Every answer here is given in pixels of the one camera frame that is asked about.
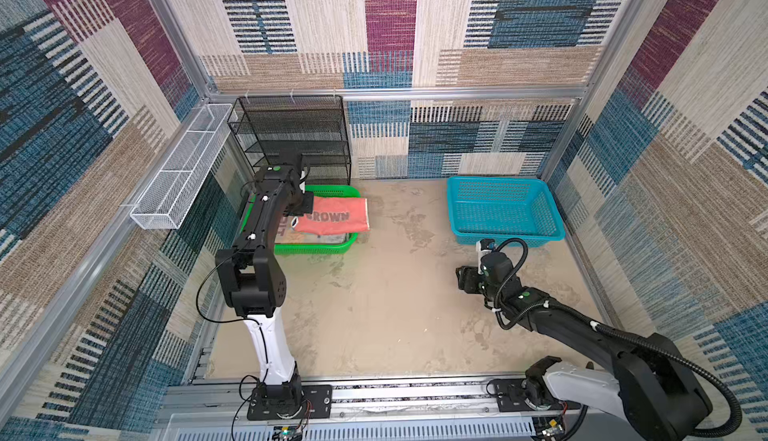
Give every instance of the green basket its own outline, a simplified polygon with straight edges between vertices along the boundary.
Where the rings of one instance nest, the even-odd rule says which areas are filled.
[[[339,186],[331,184],[307,185],[305,190],[311,190],[315,196],[320,197],[360,197],[360,191],[344,184]],[[245,223],[248,221],[253,206],[253,203],[248,205],[243,223],[240,225],[241,232],[245,229]],[[350,250],[355,241],[357,241],[357,233],[351,233],[350,239],[341,244],[275,244],[275,254],[344,254]]]

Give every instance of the stained tan surface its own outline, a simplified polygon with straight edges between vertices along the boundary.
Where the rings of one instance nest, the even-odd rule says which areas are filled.
[[[368,198],[370,233],[343,256],[280,257],[288,279],[283,320],[302,375],[520,371],[548,354],[587,362],[540,334],[503,331],[479,295],[458,290],[454,270],[476,264],[475,247],[456,244],[445,180],[352,184]],[[505,252],[514,261],[520,254]],[[598,318],[564,241],[531,249],[521,278]],[[256,372],[243,323],[222,325],[208,377]]]

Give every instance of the teal plastic basket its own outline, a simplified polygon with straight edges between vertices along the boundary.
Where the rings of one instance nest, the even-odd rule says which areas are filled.
[[[521,237],[539,247],[565,237],[552,193],[539,179],[449,177],[448,217],[459,244]]]

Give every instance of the folded clothing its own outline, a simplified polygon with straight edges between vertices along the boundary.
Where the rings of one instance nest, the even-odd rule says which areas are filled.
[[[368,200],[365,197],[315,196],[312,214],[296,216],[294,231],[312,235],[362,233],[368,225]]]

